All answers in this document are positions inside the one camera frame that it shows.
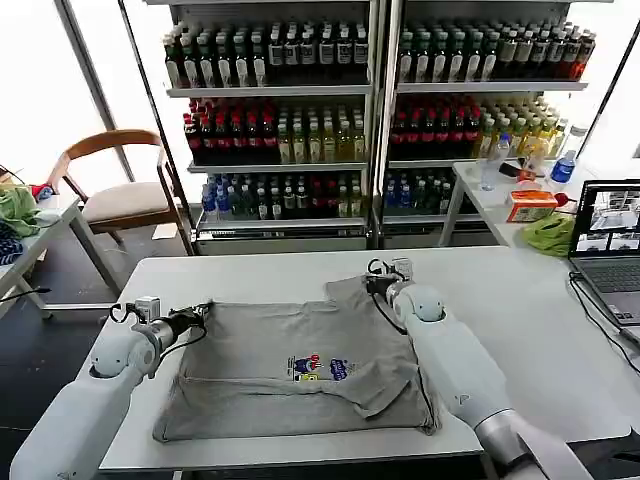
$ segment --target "gray t-shirt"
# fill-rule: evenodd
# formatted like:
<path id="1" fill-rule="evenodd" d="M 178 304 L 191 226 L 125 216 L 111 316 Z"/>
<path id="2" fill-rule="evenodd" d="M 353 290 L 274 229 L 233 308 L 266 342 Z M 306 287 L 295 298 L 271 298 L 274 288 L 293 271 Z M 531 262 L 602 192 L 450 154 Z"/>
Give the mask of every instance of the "gray t-shirt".
<path id="1" fill-rule="evenodd" d="M 154 438 L 434 431 L 410 340 L 375 309 L 362 277 L 326 291 L 328 301 L 301 305 L 215 304 L 207 337 L 184 353 Z"/>

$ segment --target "orange box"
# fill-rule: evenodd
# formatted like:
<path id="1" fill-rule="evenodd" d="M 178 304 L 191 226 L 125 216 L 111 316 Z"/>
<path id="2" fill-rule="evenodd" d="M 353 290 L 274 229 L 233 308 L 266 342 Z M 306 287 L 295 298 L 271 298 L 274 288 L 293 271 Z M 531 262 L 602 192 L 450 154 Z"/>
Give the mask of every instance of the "orange box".
<path id="1" fill-rule="evenodd" d="M 558 206 L 550 192 L 541 190 L 517 190 L 507 200 L 511 206 L 507 222 L 535 222 L 551 215 Z"/>

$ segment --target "laptop keyboard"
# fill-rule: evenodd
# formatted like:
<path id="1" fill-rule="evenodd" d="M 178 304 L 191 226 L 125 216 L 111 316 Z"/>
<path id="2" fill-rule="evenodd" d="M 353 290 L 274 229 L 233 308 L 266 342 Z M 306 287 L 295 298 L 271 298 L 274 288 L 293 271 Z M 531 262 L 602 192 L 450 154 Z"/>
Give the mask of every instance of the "laptop keyboard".
<path id="1" fill-rule="evenodd" d="M 640 264 L 582 265 L 602 293 L 640 291 Z"/>

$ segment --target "laptop screen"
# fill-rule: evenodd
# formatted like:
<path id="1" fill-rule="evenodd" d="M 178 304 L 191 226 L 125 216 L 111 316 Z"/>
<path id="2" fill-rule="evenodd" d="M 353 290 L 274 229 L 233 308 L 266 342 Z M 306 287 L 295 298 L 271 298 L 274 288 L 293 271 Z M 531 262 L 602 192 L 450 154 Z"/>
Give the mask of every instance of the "laptop screen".
<path id="1" fill-rule="evenodd" d="M 570 257 L 640 253 L 640 180 L 585 182 Z"/>

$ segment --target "chair backrest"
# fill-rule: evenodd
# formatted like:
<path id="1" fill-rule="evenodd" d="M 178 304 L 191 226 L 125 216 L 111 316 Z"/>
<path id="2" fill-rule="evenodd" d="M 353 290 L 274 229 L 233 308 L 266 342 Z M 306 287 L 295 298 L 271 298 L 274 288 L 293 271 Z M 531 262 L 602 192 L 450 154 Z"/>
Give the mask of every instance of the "chair backrest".
<path id="1" fill-rule="evenodd" d="M 106 150 L 107 148 L 134 144 L 157 145 L 163 150 L 160 137 L 147 130 L 111 130 L 109 132 L 99 133 L 98 135 L 80 140 L 65 150 L 53 167 L 47 183 L 51 185 L 55 193 L 59 193 L 58 187 L 62 179 L 71 187 L 76 195 L 86 202 L 89 197 L 69 175 L 69 164 L 71 161 L 101 150 Z"/>

